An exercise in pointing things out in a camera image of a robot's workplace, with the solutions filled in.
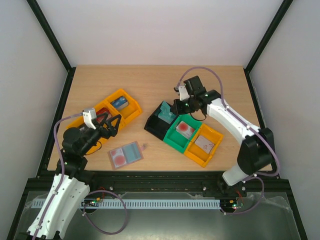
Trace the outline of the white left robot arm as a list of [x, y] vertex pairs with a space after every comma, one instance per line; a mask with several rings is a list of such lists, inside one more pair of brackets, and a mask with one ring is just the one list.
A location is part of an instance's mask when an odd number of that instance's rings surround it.
[[84, 110], [86, 130], [70, 127], [63, 133], [62, 143], [56, 143], [59, 161], [51, 188], [38, 215], [26, 232], [20, 232], [18, 240], [62, 240], [81, 201], [94, 184], [94, 173], [85, 169], [86, 154], [100, 139], [118, 134], [122, 116], [108, 117], [100, 114], [102, 121], [91, 108]]

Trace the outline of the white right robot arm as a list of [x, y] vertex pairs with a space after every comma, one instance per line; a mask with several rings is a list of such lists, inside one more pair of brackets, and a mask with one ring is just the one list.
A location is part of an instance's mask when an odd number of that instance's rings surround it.
[[261, 129], [234, 111], [224, 99], [223, 91], [206, 90], [198, 76], [180, 80], [174, 91], [179, 98], [173, 101], [175, 115], [201, 111], [218, 121], [240, 145], [236, 164], [222, 174], [218, 191], [229, 196], [236, 184], [270, 165], [275, 157], [274, 137], [270, 129]]

